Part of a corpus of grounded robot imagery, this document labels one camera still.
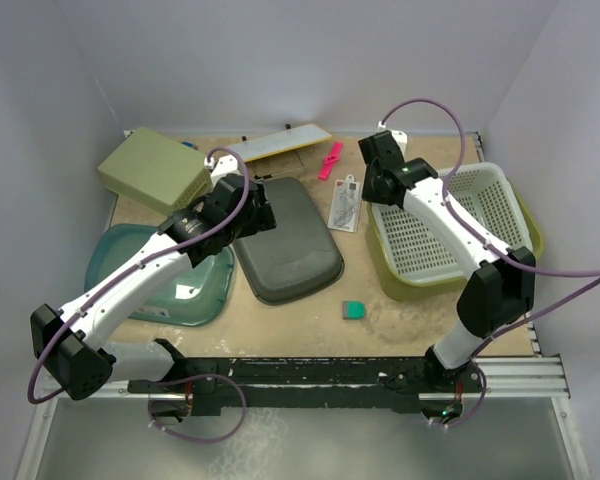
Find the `grey plastic tub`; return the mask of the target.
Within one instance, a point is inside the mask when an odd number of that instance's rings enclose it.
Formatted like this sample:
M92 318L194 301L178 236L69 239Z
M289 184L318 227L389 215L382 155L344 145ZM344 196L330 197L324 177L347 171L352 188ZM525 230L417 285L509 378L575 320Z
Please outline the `grey plastic tub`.
M233 248L255 297L283 305L337 282L343 256L302 183L278 178L265 183L277 226L234 242Z

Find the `white perforated basket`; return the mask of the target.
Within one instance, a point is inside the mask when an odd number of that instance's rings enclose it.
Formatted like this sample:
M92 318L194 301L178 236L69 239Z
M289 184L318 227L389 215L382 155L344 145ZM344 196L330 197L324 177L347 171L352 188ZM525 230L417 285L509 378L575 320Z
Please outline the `white perforated basket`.
M424 182L421 193L409 194L403 206L395 207L413 215L430 230L454 257L466 279L478 267L480 260L491 262L497 258L484 247L486 242L500 251L525 247L513 248L500 239L474 218L451 193L453 188L483 188L497 181L508 180L500 167L493 163L465 165L457 171L441 170L437 180Z

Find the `light green perforated basket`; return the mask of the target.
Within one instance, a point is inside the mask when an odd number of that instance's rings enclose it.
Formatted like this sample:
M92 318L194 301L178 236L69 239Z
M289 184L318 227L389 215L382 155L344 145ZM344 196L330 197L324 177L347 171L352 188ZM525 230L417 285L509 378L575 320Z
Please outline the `light green perforated basket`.
M145 127L134 130L98 166L106 188L168 215L212 188L205 155Z

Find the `teal plastic tub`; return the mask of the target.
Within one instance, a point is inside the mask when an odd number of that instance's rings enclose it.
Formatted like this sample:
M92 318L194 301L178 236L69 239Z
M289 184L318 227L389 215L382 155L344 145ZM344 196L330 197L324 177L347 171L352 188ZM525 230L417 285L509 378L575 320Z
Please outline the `teal plastic tub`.
M147 243L157 229L138 224L114 225L104 232L89 261L84 289L91 290ZM199 327L217 318L227 302L234 273L231 248L206 258L149 297L132 319L176 326Z

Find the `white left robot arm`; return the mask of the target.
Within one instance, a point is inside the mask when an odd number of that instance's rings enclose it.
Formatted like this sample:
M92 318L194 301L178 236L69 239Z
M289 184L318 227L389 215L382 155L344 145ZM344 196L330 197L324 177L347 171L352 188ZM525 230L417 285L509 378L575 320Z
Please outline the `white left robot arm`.
M167 341L111 341L118 326L155 292L215 256L234 240L275 228L273 209L261 181L238 174L221 178L213 190L172 212L129 260L96 287L62 307L47 304L30 317L36 364L27 398L47 371L61 391L82 400L110 381L151 381L164 392L182 387L184 357Z

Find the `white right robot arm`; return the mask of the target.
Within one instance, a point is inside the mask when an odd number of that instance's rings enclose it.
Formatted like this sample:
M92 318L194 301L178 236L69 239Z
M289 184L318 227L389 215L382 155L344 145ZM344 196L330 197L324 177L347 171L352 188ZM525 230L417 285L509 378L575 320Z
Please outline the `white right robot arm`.
M447 391L487 339L532 309L536 258L528 248L514 249L489 232L453 197L452 173L441 177L422 158L405 160L390 132L358 145L366 167L362 199L415 216L467 279L456 304L458 320L424 356L426 383Z

